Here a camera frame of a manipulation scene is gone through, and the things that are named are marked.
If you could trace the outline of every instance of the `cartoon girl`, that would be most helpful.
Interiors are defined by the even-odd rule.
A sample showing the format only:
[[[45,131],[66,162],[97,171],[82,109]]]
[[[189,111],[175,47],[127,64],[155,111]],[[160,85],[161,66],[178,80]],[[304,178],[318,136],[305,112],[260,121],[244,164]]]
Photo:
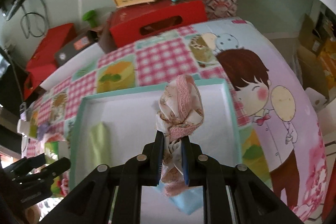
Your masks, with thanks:
[[[259,56],[240,48],[225,50],[217,59],[257,132],[274,193],[280,198],[285,189],[287,206],[297,206],[300,178],[293,146],[297,133],[290,122],[295,114],[293,96],[286,88],[276,87],[271,95],[274,109],[266,109],[271,81]]]

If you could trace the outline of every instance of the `cake illustration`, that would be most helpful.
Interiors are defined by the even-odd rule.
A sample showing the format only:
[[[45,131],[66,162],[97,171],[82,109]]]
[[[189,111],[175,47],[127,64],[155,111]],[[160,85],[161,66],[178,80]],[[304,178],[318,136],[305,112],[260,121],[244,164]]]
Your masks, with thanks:
[[[201,35],[196,35],[190,40],[189,48],[197,61],[208,63],[213,58],[211,49]]]
[[[110,65],[97,81],[97,93],[135,87],[134,65],[129,61],[119,61]]]

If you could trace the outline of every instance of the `pink lace fabric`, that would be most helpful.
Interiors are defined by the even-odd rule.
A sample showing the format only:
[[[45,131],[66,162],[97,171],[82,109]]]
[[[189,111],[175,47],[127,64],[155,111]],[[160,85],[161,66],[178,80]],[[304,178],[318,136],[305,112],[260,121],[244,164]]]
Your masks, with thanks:
[[[323,203],[327,192],[327,164],[321,130],[319,130],[319,143],[309,150],[309,173],[302,205],[291,208],[302,221],[306,221]]]
[[[157,130],[164,134],[161,181],[164,193],[176,196],[186,190],[182,170],[181,141],[204,120],[200,93],[190,75],[179,75],[165,88],[156,115]]]

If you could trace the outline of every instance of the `pink bow tie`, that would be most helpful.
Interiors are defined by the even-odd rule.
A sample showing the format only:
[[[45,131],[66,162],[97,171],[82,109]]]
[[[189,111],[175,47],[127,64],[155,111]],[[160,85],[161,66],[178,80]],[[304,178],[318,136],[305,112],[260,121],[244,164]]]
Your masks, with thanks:
[[[259,118],[259,119],[256,120],[257,125],[262,126],[262,125],[264,124],[264,122],[265,122],[266,120],[268,120],[268,119],[271,119],[271,116],[268,115],[268,114],[266,114],[264,117]]]

